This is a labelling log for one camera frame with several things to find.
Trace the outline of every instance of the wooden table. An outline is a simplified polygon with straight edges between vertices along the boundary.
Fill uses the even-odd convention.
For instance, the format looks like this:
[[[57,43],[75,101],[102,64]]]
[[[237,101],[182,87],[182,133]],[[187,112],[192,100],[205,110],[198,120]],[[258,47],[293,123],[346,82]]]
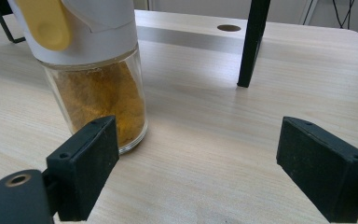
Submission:
[[[275,156],[283,116],[358,147],[358,34],[268,23],[245,89],[236,82],[246,21],[144,11],[136,20],[149,127],[89,223],[327,223]],[[42,67],[0,27],[0,179],[46,169],[70,136]]]

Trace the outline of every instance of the screw hole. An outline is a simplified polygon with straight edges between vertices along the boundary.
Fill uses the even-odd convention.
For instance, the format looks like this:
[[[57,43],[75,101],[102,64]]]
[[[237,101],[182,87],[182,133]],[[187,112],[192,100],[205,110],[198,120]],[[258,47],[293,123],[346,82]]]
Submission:
[[[25,182],[27,182],[29,179],[31,179],[31,176],[30,175],[16,175],[12,178],[10,178],[7,182],[6,182],[6,185],[8,187],[16,187],[16,186],[19,186],[19,185],[22,185],[24,184]]]
[[[67,153],[67,152],[64,152],[64,153],[61,153],[61,154],[60,154],[60,158],[61,158],[61,159],[68,158],[69,156],[70,156],[70,154]]]
[[[358,160],[358,155],[354,155],[353,157],[354,157],[356,160]]]
[[[226,31],[226,32],[237,32],[237,31],[241,30],[241,28],[239,26],[228,25],[228,24],[219,25],[219,26],[217,26],[217,29],[219,29],[221,31]]]

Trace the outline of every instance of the clear plastic container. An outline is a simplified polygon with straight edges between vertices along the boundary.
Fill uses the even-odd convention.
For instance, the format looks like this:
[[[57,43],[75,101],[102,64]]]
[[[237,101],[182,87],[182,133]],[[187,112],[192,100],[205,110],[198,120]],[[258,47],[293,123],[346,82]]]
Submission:
[[[41,63],[71,133],[93,119],[115,115],[120,154],[144,138],[147,119],[138,45],[99,63]]]

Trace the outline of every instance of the cylindrical container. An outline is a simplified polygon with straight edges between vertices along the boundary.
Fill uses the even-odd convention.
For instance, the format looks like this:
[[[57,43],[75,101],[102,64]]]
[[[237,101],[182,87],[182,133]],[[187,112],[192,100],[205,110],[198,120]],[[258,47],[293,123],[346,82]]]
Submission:
[[[71,133],[115,115],[120,153],[134,148],[147,119],[132,1],[40,1],[9,3]]]

